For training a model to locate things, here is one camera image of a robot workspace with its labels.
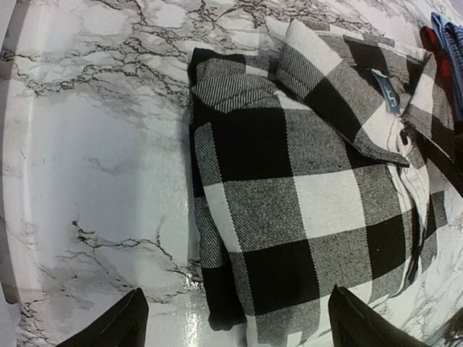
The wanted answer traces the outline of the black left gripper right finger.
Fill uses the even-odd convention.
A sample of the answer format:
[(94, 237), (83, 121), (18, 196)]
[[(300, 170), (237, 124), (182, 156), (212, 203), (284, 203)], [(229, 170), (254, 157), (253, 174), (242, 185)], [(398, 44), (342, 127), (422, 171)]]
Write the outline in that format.
[(335, 347), (423, 347), (386, 321), (345, 287), (335, 286), (328, 300)]

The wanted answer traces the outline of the blue checkered shirt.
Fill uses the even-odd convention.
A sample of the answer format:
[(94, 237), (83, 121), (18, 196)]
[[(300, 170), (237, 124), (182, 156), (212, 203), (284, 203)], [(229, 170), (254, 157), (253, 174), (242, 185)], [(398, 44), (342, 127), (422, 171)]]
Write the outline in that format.
[(454, 70), (457, 119), (462, 122), (462, 26), (447, 22), (444, 26), (444, 35)]

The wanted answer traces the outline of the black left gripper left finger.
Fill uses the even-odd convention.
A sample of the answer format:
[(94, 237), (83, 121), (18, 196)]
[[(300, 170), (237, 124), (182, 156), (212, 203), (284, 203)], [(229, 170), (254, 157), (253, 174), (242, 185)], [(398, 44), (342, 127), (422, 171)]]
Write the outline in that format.
[(144, 347), (148, 314), (143, 290), (136, 288), (85, 329), (56, 347)]

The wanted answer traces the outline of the black white checkered shirt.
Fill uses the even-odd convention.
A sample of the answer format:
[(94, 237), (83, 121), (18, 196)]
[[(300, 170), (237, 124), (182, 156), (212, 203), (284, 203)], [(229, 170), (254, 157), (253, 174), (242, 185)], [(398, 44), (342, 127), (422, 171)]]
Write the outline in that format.
[(414, 317), (447, 260), (445, 190), (462, 188), (434, 54), (293, 20), (277, 57), (196, 48), (188, 75), (211, 328), (322, 345), (335, 287)]

